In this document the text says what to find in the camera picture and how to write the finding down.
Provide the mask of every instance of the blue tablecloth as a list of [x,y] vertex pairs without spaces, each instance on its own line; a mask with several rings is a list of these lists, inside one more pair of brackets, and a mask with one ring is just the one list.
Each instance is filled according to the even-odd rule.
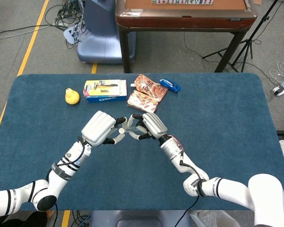
[[[126,79],[138,74],[22,75],[15,79],[0,127],[0,190],[45,179],[51,164],[80,136],[97,111],[129,117],[140,111],[125,101],[87,103],[82,95],[88,79]],[[183,144],[185,152],[210,178],[223,177],[247,185],[251,176],[268,173],[284,187],[284,159],[261,81],[254,74],[148,74],[177,82],[156,114]],[[64,101],[66,87],[80,92],[78,105]],[[101,145],[68,182],[58,199],[62,210],[184,210],[188,196],[181,174],[158,141],[127,136],[117,145]],[[32,204],[22,209],[32,209]],[[195,209],[243,207],[218,198],[201,198]]]

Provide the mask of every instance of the table leg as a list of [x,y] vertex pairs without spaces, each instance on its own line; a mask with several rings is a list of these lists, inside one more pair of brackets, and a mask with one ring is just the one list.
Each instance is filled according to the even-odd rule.
[[216,70],[214,72],[223,72],[223,70],[225,69],[226,65],[230,61],[232,55],[235,53],[236,49],[238,48],[240,42],[244,38],[246,32],[247,31],[237,32],[234,35],[231,43],[229,44],[226,52],[224,53],[222,59],[220,60],[218,66],[217,66],[217,68],[216,68]]
[[131,66],[129,63],[129,47],[128,47],[128,37],[127,31],[119,30],[121,53],[122,53],[122,62],[124,73],[131,72]]

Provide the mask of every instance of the brown table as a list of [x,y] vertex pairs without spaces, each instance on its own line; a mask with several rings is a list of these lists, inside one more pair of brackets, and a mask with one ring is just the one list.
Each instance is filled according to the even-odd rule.
[[117,0],[115,15],[124,73],[130,73],[127,33],[131,31],[230,32],[234,37],[215,70],[222,72],[257,18],[253,0],[213,0],[212,5]]

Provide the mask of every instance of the tripod stand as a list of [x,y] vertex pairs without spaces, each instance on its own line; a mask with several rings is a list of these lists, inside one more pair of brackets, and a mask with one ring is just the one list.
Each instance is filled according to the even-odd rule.
[[[234,60],[233,63],[230,63],[228,62],[228,64],[231,66],[231,68],[233,70],[235,70],[236,72],[238,72],[238,70],[234,67],[235,64],[237,63],[238,59],[241,57],[241,55],[243,54],[243,52],[245,51],[245,55],[244,55],[244,60],[242,62],[242,68],[241,68],[241,72],[244,71],[244,67],[245,67],[245,63],[246,63],[246,58],[247,58],[247,55],[248,55],[248,52],[249,52],[249,49],[250,49],[250,56],[251,58],[253,58],[253,55],[252,55],[252,43],[253,43],[253,37],[256,35],[256,33],[258,32],[258,30],[260,29],[260,27],[262,26],[262,24],[267,21],[269,19],[269,13],[271,12],[271,10],[274,8],[274,6],[276,5],[276,3],[278,2],[279,0],[274,0],[273,4],[270,6],[270,8],[268,9],[268,11],[266,12],[266,14],[262,17],[260,23],[258,24],[258,26],[256,27],[256,29],[254,30],[254,32],[251,34],[251,36],[249,37],[249,39],[246,39],[244,41],[242,41],[240,44],[242,43],[245,43],[244,47],[242,48],[242,50],[240,51],[240,53],[238,54],[238,56],[236,57],[236,59]],[[219,51],[216,51],[214,53],[211,53],[205,57],[203,57],[202,59],[205,59],[209,56],[212,56],[214,54],[218,54],[220,55],[220,57],[222,57],[223,55],[220,53],[222,51],[225,51],[227,48],[224,48],[222,50],[219,50]]]

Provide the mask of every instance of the oreo box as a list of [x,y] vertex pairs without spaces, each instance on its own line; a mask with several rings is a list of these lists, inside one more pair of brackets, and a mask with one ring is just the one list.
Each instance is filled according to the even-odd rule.
[[83,94],[89,103],[126,101],[126,80],[87,80],[84,85]]

